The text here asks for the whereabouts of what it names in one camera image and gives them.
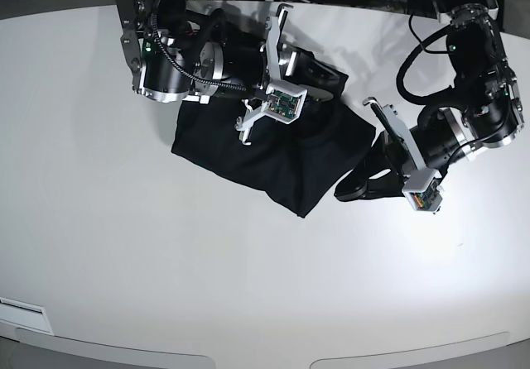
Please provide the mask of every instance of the black cloth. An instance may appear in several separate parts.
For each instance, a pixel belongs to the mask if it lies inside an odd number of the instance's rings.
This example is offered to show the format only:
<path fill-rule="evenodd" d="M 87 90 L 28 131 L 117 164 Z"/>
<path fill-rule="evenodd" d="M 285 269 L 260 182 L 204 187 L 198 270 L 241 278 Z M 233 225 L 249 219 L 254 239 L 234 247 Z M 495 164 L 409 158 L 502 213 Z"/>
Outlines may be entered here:
<path fill-rule="evenodd" d="M 307 104 L 291 125 L 257 121 L 251 146 L 234 129 L 240 100 L 184 102 L 171 152 L 215 174 L 264 191 L 304 218 L 325 192 L 368 153 L 375 128 L 340 100 Z"/>

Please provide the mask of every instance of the circuit board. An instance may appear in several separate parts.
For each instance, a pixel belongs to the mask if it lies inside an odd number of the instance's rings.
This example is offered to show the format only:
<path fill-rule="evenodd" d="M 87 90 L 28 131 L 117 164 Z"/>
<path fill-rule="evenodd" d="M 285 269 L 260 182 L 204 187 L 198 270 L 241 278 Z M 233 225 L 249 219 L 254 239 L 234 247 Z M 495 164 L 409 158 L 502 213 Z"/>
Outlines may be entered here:
<path fill-rule="evenodd" d="M 438 191 L 438 185 L 440 182 L 437 179 L 434 179 L 429 187 L 423 193 L 414 193 L 412 197 L 416 201 L 419 209 L 429 210 L 434 203 L 436 197 L 440 193 Z"/>
<path fill-rule="evenodd" d="M 298 109 L 300 98 L 275 90 L 269 94 L 268 102 L 268 111 L 281 115 L 287 119 L 294 119 L 296 117 L 296 110 Z"/>

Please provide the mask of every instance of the white tabletop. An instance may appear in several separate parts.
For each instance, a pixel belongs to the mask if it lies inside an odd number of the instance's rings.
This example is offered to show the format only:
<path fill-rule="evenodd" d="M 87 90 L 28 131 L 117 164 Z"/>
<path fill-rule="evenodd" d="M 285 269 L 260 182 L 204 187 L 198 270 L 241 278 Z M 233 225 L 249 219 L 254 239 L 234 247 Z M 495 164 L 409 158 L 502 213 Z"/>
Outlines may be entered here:
<path fill-rule="evenodd" d="M 269 6 L 229 7 L 264 20 Z M 330 191 L 300 219 L 170 153 L 178 106 L 131 91 L 114 7 L 0 27 L 0 295 L 44 306 L 56 335 L 219 369 L 530 337 L 529 131 L 452 166 L 436 216 Z M 395 87 L 417 44 L 405 16 L 296 5 L 285 31 L 349 74 L 363 117 L 375 96 L 414 124 Z M 524 105 L 530 42 L 503 38 Z M 453 75 L 422 55 L 406 82 L 425 94 Z"/>

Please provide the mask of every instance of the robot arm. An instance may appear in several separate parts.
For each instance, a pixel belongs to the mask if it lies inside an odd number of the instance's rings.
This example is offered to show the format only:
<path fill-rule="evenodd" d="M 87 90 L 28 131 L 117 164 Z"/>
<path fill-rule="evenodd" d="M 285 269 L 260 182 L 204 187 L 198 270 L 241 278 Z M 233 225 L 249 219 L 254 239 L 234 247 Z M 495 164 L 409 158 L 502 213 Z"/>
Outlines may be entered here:
<path fill-rule="evenodd" d="M 315 60 L 311 52 L 281 42 L 288 14 L 285 5 L 267 19 L 266 36 L 261 37 L 240 31 L 222 9 L 209 15 L 192 12 L 186 9 L 186 0 L 116 0 L 116 4 L 132 90 L 162 103 L 240 99 L 246 113 L 234 121 L 243 144 L 249 144 L 253 124 L 262 117 L 295 122 L 308 86 L 314 90 L 321 81 L 327 87 L 339 82 L 335 70 Z M 314 77 L 307 75 L 308 67 L 315 71 Z"/>
<path fill-rule="evenodd" d="M 517 78 L 508 66 L 489 0 L 435 0 L 450 25 L 420 43 L 397 75 L 397 90 L 423 109 L 408 130 L 393 106 L 365 101 L 385 127 L 364 165 L 335 190 L 340 201 L 404 196 L 415 210 L 436 212 L 441 182 L 449 166 L 487 149 L 506 146 L 524 127 Z M 403 80 L 414 60 L 433 42 L 446 37 L 446 52 L 456 72 L 454 86 L 416 96 Z M 451 111 L 457 111 L 474 137 L 467 141 Z M 388 174 L 370 177 L 382 170 Z"/>

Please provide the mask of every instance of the gray floor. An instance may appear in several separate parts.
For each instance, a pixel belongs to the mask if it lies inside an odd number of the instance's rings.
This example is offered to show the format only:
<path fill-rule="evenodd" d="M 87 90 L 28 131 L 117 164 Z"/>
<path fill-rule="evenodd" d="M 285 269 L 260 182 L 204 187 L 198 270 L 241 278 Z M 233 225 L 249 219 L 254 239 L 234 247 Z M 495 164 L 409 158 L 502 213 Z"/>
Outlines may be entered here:
<path fill-rule="evenodd" d="M 0 369 L 12 369 L 11 358 L 18 344 L 7 338 L 0 338 Z"/>
<path fill-rule="evenodd" d="M 506 32 L 530 39 L 530 0 L 505 0 L 504 6 Z"/>

